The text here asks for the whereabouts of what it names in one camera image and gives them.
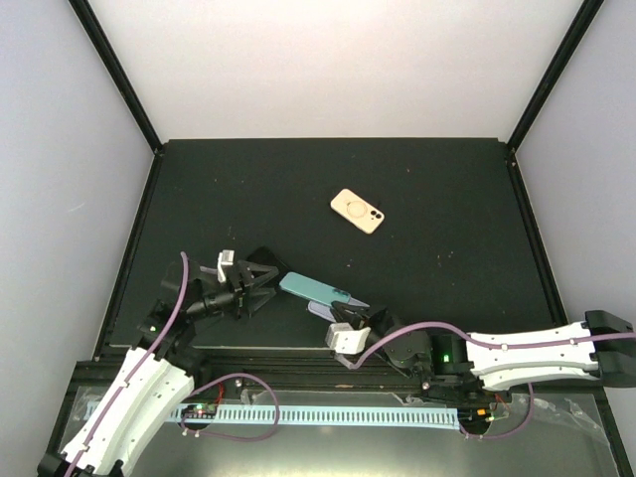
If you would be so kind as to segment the lavender phone case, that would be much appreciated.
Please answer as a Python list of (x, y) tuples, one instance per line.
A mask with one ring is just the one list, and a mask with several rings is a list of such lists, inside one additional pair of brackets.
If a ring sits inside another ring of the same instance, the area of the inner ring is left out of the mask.
[[(360, 300), (357, 300), (355, 298), (351, 298), (349, 300), (349, 302), (348, 302), (348, 305), (367, 306), (367, 303), (362, 302)], [(324, 320), (326, 320), (328, 322), (331, 322), (331, 323), (335, 323), (336, 322), (336, 319), (335, 319), (335, 317), (334, 317), (334, 315), (333, 315), (333, 313), (331, 311), (331, 308), (329, 306), (327, 306), (327, 305), (324, 305), (322, 303), (318, 303), (318, 302), (315, 302), (315, 301), (309, 301), (307, 303), (307, 310), (310, 313), (312, 313), (312, 314), (314, 314), (314, 315), (316, 315), (316, 316), (318, 316), (318, 317), (320, 317), (320, 318), (322, 318), (322, 319), (324, 319)]]

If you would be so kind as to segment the teal phone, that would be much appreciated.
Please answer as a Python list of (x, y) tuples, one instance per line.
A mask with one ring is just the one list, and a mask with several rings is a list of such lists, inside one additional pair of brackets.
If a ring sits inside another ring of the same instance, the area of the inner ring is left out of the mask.
[(288, 272), (279, 282), (282, 291), (326, 306), (333, 302), (348, 303), (351, 295), (342, 289), (305, 275)]

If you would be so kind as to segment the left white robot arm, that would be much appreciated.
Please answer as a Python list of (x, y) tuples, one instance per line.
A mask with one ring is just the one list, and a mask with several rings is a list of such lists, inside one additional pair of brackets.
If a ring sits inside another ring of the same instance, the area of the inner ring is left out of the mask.
[(213, 317), (249, 318), (276, 293), (275, 266), (236, 260), (230, 250), (215, 267), (181, 257), (169, 268), (161, 295), (140, 323), (108, 390), (82, 429), (58, 453), (47, 453), (40, 476), (127, 476), (182, 401), (222, 392), (209, 357), (192, 345), (196, 323)]

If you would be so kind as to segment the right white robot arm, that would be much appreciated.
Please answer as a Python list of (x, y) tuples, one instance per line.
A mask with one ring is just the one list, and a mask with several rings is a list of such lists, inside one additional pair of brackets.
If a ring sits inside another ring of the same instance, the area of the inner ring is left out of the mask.
[(358, 370), (376, 356), (423, 390), (451, 388), (464, 400), (534, 383), (635, 385), (635, 328), (603, 310), (547, 330), (464, 332), (440, 321), (402, 323), (386, 308), (335, 302), (325, 342), (334, 358)]

